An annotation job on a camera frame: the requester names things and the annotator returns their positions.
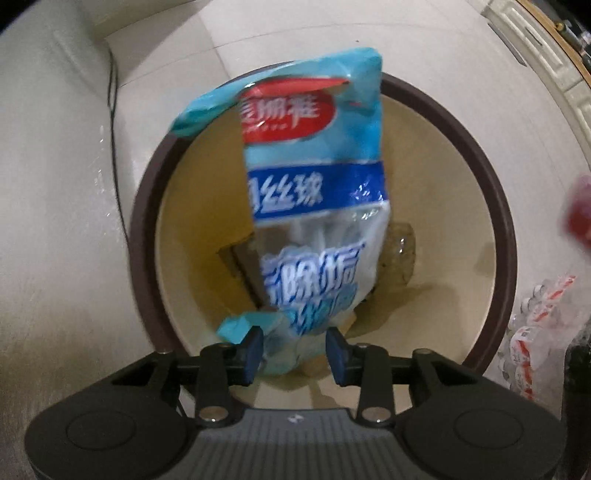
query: blue plastic packaging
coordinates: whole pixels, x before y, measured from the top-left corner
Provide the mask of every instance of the blue plastic packaging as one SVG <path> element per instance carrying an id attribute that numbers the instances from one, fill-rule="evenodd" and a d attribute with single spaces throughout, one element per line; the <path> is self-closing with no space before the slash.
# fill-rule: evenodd
<path id="1" fill-rule="evenodd" d="M 380 84 L 380 55 L 357 48 L 235 80 L 173 125 L 194 136 L 239 102 L 256 249 L 278 310 L 264 314 L 274 325 L 265 332 L 266 372 L 323 353 L 326 329 L 374 286 L 389 221 Z M 250 320 L 256 314 L 228 319 L 219 334 L 238 343 Z"/>

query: brown trash can rim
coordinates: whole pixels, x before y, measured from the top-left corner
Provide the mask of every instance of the brown trash can rim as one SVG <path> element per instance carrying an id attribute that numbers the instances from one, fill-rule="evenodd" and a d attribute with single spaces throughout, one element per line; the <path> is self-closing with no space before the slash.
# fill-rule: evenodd
<path id="1" fill-rule="evenodd" d="M 505 334 L 517 284 L 517 244 L 505 193 L 480 145 L 439 103 L 416 87 L 387 73 L 382 74 L 381 93 L 409 107 L 433 124 L 464 158 L 484 196 L 495 237 L 495 285 L 483 328 L 463 361 L 467 367 L 484 373 Z M 193 140 L 179 138 L 171 133 L 164 137 L 139 184 L 131 217 L 129 266 L 132 288 L 139 314 L 157 351 L 187 353 L 161 297 L 155 263 L 155 237 L 160 204 L 168 181 Z"/>

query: tiled floor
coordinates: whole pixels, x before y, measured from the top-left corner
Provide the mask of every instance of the tiled floor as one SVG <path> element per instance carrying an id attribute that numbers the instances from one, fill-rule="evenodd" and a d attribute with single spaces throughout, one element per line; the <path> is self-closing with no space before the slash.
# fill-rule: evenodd
<path id="1" fill-rule="evenodd" d="M 558 219 L 568 187 L 589 168 L 539 78 L 479 15 L 483 3 L 212 0 L 112 34 L 122 74 L 116 141 L 126 217 L 151 153 L 191 98 L 266 64 L 372 46 L 386 72 L 445 106 L 487 153 L 514 218 L 518 298 L 580 265 Z"/>

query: cabinet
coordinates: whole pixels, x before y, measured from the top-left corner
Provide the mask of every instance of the cabinet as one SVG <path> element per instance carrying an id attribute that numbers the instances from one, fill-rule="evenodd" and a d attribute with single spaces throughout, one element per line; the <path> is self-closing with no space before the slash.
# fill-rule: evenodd
<path id="1" fill-rule="evenodd" d="M 587 141 L 591 144 L 591 88 L 587 82 L 580 82 L 564 96 L 573 109 Z"/>
<path id="2" fill-rule="evenodd" d="M 563 92 L 583 79 L 566 52 L 517 0 L 493 0 L 489 8 L 519 37 Z"/>

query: metal screw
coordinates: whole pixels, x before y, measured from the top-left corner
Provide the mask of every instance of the metal screw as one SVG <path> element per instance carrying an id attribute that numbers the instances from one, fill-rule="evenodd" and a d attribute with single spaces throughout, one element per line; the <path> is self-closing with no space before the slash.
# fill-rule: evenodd
<path id="1" fill-rule="evenodd" d="M 361 412 L 361 416 L 372 423 L 382 423 L 389 420 L 392 414 L 384 407 L 370 407 Z"/>
<path id="2" fill-rule="evenodd" d="M 228 411 L 224 407 L 219 406 L 204 407 L 199 410 L 199 418 L 212 423 L 224 420 L 228 414 Z"/>

